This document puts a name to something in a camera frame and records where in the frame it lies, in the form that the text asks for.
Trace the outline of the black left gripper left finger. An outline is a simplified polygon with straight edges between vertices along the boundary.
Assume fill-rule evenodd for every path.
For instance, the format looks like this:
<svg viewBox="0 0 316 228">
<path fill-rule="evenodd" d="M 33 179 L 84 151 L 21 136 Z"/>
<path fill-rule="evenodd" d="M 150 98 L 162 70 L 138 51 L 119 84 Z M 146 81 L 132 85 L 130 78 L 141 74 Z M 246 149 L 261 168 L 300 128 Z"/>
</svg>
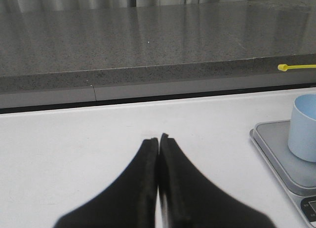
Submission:
<svg viewBox="0 0 316 228">
<path fill-rule="evenodd" d="M 62 216 L 56 228 L 153 228 L 158 140 L 146 139 L 124 171 L 99 195 Z"/>
</svg>

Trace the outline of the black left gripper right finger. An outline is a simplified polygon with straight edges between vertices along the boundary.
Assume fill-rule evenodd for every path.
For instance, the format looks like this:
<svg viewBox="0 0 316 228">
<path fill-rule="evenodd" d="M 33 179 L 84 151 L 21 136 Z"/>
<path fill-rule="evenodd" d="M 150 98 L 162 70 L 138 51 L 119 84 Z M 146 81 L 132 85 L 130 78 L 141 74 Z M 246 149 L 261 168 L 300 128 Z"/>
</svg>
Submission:
<svg viewBox="0 0 316 228">
<path fill-rule="evenodd" d="M 264 213 L 209 181 L 167 134 L 160 139 L 159 196 L 165 228 L 273 228 Z"/>
</svg>

